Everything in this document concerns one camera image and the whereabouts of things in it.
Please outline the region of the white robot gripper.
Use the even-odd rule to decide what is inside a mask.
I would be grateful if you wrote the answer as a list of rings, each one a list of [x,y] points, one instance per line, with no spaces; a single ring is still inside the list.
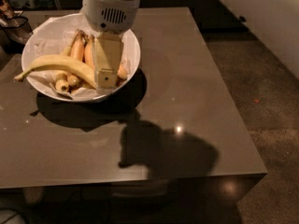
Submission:
[[[97,89],[114,90],[123,53],[117,34],[128,31],[140,0],[82,0],[82,12],[91,28],[101,33],[93,42],[94,79]]]

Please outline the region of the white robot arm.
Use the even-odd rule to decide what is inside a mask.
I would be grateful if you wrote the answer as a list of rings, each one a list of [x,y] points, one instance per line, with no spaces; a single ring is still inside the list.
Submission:
[[[122,37],[133,25],[140,0],[82,0],[82,12],[97,33],[92,52],[97,89],[114,89],[124,43]]]

